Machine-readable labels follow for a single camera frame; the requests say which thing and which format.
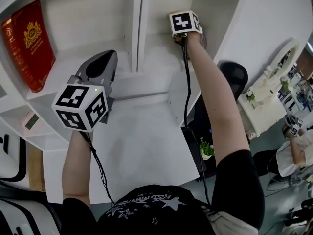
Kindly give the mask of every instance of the gray floor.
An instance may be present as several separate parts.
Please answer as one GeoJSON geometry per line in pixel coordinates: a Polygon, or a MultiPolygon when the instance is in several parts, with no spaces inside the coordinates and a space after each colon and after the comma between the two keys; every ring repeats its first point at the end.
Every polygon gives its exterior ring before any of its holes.
{"type": "MultiPolygon", "coordinates": [[[[263,133],[260,137],[251,141],[250,149],[252,154],[262,150],[277,149],[285,141],[281,127],[283,125],[282,120],[272,126],[268,131],[263,133]]],[[[269,182],[269,176],[265,175],[260,178],[262,187],[264,189],[264,195],[267,196],[274,192],[266,191],[267,184],[269,182]]],[[[212,199],[214,189],[215,177],[206,179],[206,184],[209,191],[209,198],[212,199]]],[[[203,182],[191,181],[182,187],[190,190],[195,198],[206,202],[203,182]]],[[[286,214],[289,209],[295,207],[300,208],[300,204],[303,200],[308,198],[307,186],[302,184],[300,186],[293,186],[285,189],[275,195],[268,196],[265,198],[265,217],[262,228],[259,234],[263,235],[273,225],[274,227],[267,233],[267,235],[282,235],[290,234],[291,231],[281,232],[286,214]]],[[[94,216],[98,219],[106,210],[110,208],[110,204],[97,204],[91,205],[91,210],[94,216]]]]}

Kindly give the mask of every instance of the book cover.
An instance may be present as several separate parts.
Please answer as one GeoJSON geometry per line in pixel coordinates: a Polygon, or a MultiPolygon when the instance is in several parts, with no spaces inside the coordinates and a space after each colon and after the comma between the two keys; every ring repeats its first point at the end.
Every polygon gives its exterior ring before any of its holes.
{"type": "Polygon", "coordinates": [[[43,89],[55,56],[45,30],[40,1],[13,13],[2,32],[16,68],[32,92],[43,89]]]}

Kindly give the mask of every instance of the black chair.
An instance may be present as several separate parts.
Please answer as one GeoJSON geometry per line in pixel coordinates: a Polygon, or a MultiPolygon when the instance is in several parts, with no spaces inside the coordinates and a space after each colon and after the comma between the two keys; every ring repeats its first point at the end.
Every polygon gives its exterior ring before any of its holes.
{"type": "MultiPolygon", "coordinates": [[[[233,91],[235,100],[237,100],[248,82],[248,73],[246,69],[240,64],[234,62],[224,62],[220,65],[220,70],[227,79],[233,91]]],[[[209,144],[213,143],[211,134],[211,123],[207,115],[202,95],[200,95],[195,104],[195,117],[194,120],[188,124],[188,127],[193,130],[197,140],[203,138],[203,140],[207,141],[209,144]]],[[[197,169],[200,172],[201,165],[199,162],[199,152],[197,146],[195,145],[193,139],[190,137],[190,133],[184,128],[182,130],[185,135],[188,146],[190,148],[191,154],[194,158],[197,169]]],[[[208,160],[202,161],[204,162],[202,164],[204,165],[203,169],[205,171],[204,172],[205,178],[215,175],[216,174],[215,159],[212,157],[208,160]]]]}

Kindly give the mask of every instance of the white table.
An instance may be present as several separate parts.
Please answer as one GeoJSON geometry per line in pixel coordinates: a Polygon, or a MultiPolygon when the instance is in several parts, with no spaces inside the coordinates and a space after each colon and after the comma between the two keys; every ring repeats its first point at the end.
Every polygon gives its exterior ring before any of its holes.
{"type": "Polygon", "coordinates": [[[278,97],[273,97],[267,104],[254,108],[245,95],[240,95],[237,105],[250,139],[267,131],[287,113],[278,97]]]}
{"type": "MultiPolygon", "coordinates": [[[[118,200],[137,187],[182,185],[199,177],[190,150],[172,116],[167,95],[116,102],[108,124],[98,124],[93,145],[118,200]]],[[[49,202],[62,202],[61,175],[66,150],[44,153],[45,187],[49,202]]],[[[90,202],[109,198],[94,158],[90,172],[90,202]]]]}

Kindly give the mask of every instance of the hand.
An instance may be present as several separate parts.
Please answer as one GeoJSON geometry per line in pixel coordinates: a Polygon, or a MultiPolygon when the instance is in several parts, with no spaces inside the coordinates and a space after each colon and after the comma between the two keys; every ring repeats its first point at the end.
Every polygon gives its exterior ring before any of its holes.
{"type": "Polygon", "coordinates": [[[287,125],[283,125],[282,132],[283,132],[283,135],[286,137],[286,134],[290,132],[290,128],[287,125]]]}
{"type": "Polygon", "coordinates": [[[288,139],[295,138],[295,136],[293,134],[291,134],[290,130],[286,133],[285,137],[288,138],[288,139]]]}
{"type": "Polygon", "coordinates": [[[195,31],[187,33],[188,41],[196,41],[201,44],[201,34],[195,31]]]}

